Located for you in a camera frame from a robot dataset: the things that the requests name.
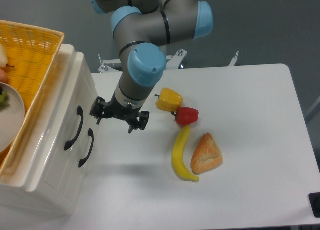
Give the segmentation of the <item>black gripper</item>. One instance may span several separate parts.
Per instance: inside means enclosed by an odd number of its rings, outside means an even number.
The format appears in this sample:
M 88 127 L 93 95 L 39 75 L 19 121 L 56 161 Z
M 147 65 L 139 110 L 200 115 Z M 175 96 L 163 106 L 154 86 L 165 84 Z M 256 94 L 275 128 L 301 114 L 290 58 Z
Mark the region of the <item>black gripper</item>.
M 133 130 L 144 131 L 150 117 L 149 111 L 140 111 L 141 108 L 133 108 L 122 106 L 115 95 L 112 96 L 110 102 L 106 102 L 104 98 L 98 96 L 91 106 L 90 115 L 96 119 L 96 124 L 99 125 L 102 119 L 115 118 L 128 123 L 128 133 Z

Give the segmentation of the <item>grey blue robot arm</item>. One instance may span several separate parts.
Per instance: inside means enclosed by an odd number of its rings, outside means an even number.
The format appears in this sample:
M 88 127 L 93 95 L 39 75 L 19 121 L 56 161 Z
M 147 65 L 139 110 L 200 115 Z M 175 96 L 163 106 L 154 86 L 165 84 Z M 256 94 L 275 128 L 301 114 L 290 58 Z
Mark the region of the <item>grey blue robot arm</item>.
M 98 97 L 90 114 L 115 118 L 129 130 L 144 130 L 149 112 L 142 107 L 167 67 L 161 47 L 209 35 L 211 6 L 198 0 L 90 0 L 95 11 L 111 13 L 110 26 L 122 75 L 109 102 Z

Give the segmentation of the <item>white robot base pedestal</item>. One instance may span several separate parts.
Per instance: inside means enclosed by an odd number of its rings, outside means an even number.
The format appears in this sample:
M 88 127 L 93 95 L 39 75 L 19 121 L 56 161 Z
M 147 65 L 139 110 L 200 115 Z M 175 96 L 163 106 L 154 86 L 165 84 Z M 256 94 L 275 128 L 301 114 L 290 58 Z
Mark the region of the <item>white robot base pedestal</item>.
M 209 65 L 209 55 L 202 54 L 196 58 L 193 55 L 188 55 L 184 49 L 179 49 L 174 55 L 166 56 L 166 69 L 195 69 L 195 68 L 208 68 L 208 67 L 235 67 L 239 57 L 239 51 L 235 53 L 230 61 L 224 60 L 222 64 Z M 101 55 L 98 55 L 100 60 L 99 73 L 123 72 L 128 68 L 129 59 L 121 61 L 121 59 L 102 60 Z

